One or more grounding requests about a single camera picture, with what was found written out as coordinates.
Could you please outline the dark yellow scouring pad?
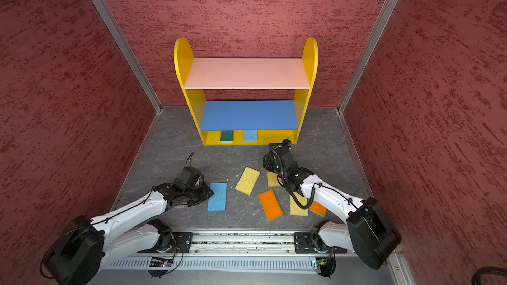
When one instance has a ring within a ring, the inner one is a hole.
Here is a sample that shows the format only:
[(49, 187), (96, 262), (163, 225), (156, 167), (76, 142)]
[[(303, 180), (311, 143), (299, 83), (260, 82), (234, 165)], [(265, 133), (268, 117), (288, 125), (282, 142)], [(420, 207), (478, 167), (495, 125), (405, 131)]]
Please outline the dark yellow scouring pad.
[(273, 172), (267, 173), (267, 184), (269, 187), (280, 187), (277, 174)]

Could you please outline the blue sponge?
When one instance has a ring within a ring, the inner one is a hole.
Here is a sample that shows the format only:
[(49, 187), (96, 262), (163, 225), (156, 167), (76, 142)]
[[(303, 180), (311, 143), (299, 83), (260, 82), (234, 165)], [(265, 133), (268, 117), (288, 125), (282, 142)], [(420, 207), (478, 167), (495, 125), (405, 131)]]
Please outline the blue sponge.
[(207, 211), (208, 212), (225, 211), (227, 201), (227, 184), (211, 183), (210, 189), (213, 192), (213, 195), (208, 200)]
[(245, 130), (244, 131), (244, 142), (245, 143), (256, 143), (257, 142), (257, 130)]

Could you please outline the yellow sponge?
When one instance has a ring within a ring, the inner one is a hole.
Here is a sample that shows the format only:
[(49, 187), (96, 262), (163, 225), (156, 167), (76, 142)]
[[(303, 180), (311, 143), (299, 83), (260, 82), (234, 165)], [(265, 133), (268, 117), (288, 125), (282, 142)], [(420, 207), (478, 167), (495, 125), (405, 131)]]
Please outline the yellow sponge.
[[(305, 206), (308, 203), (308, 199), (303, 197), (298, 193), (294, 193), (294, 196), (297, 198), (298, 202)], [(292, 197), (290, 197), (290, 214), (292, 216), (308, 216), (308, 209), (302, 209), (298, 206), (298, 204), (294, 201)]]
[(235, 187), (235, 190), (246, 195), (251, 195), (259, 176), (260, 171), (246, 167)]

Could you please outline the green scouring sponge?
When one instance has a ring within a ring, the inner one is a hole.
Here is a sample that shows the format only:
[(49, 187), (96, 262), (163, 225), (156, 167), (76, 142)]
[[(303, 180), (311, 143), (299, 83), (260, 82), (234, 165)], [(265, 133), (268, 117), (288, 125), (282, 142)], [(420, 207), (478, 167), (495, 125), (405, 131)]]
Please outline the green scouring sponge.
[(234, 131), (221, 131), (220, 142), (233, 143), (234, 142)]

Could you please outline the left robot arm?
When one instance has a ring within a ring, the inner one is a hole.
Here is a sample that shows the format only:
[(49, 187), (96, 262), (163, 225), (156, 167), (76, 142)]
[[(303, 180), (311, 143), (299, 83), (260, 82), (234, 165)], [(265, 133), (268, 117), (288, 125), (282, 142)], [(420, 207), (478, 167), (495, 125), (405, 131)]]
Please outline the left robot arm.
[(42, 257), (40, 274), (58, 284), (87, 284), (100, 270), (139, 251), (174, 257), (181, 248), (159, 215), (176, 206), (196, 206), (213, 194), (202, 172), (186, 166), (173, 182), (151, 187), (124, 207), (71, 220)]

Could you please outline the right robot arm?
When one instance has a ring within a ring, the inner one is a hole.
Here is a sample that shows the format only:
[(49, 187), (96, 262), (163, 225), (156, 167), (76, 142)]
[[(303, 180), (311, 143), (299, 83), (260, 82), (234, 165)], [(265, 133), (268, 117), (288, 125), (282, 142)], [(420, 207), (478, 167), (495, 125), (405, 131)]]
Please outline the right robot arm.
[(328, 248), (351, 250), (367, 266), (378, 270), (402, 241), (387, 211), (377, 199), (354, 197), (300, 167), (290, 152), (291, 145), (288, 139), (270, 143), (263, 167), (277, 175), (277, 181), (298, 208), (308, 210), (318, 203), (344, 222), (318, 224), (313, 248), (320, 252)]

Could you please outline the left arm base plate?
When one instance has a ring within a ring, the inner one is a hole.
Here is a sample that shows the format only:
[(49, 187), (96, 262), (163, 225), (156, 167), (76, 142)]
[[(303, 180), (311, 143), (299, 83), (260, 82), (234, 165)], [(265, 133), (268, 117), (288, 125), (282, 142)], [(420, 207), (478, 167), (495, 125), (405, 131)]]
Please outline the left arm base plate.
[(188, 253), (194, 234), (192, 232), (163, 232), (154, 246), (158, 253)]

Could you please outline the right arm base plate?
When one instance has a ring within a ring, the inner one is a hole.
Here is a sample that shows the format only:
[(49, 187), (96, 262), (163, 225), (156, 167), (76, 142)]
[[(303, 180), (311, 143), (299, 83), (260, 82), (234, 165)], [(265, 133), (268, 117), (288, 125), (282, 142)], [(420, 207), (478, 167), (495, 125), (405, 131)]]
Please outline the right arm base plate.
[(347, 249), (341, 247), (329, 247), (324, 244), (323, 240), (315, 233), (311, 232), (295, 232), (294, 237), (294, 250), (297, 254), (344, 254)]

